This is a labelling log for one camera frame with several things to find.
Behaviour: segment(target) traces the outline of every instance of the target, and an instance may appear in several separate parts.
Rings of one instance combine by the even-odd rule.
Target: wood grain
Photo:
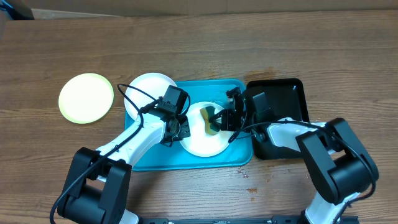
[[[0,43],[0,222],[47,223],[76,150],[95,149],[123,130],[117,91],[100,121],[77,125],[63,118],[58,94],[69,79],[95,72],[115,86],[161,72],[174,80],[301,79],[311,119],[347,119],[378,165],[375,195],[346,214],[359,215],[361,223],[398,223],[397,15],[8,22]],[[300,159],[254,157],[243,169],[249,178],[237,167],[134,172],[127,208],[173,219],[268,217],[299,214],[315,193]],[[69,223],[59,217],[57,222]]]

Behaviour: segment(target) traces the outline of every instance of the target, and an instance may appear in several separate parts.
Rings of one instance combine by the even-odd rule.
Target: round plate
[[[184,149],[195,156],[210,157],[221,153],[228,147],[228,139],[233,133],[219,131],[212,136],[205,132],[205,120],[200,114],[200,109],[207,106],[214,106],[215,113],[224,109],[212,102],[199,102],[191,105],[187,113],[191,136],[180,141]]]
[[[140,75],[134,79],[130,85],[150,94],[150,96],[153,96],[155,99],[164,96],[169,85],[177,86],[171,78],[160,73],[146,73]],[[148,103],[153,102],[153,99],[132,88],[127,88],[126,95],[138,108],[142,108]],[[137,119],[138,112],[127,99],[124,99],[124,107],[133,120]]]
[[[78,75],[63,86],[58,105],[71,122],[86,124],[102,118],[113,102],[111,83],[95,73]]]

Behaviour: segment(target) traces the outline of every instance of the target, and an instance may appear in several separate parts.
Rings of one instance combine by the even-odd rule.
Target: blue tray
[[[223,108],[232,108],[233,106],[227,103],[225,94],[227,90],[236,86],[241,91],[246,89],[241,81],[235,79],[195,80],[175,83],[191,96],[191,104],[210,101]],[[126,112],[125,128],[130,127],[133,122],[134,120]],[[211,157],[194,156],[187,152],[179,142],[175,142],[172,147],[156,144],[144,154],[132,169],[134,171],[148,171],[242,166],[248,163],[252,156],[251,138],[235,140],[222,153]]]

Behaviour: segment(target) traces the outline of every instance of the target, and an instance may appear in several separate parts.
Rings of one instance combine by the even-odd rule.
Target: sponge
[[[209,122],[209,118],[215,114],[214,111],[215,108],[213,106],[200,109],[200,114],[205,120],[205,132],[210,135],[216,135],[220,131],[220,127]]]

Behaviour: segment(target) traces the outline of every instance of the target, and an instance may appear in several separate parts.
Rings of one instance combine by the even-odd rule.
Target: yellow plate
[[[102,118],[111,108],[113,88],[103,76],[95,73],[78,75],[62,88],[58,105],[71,122],[87,124]]]

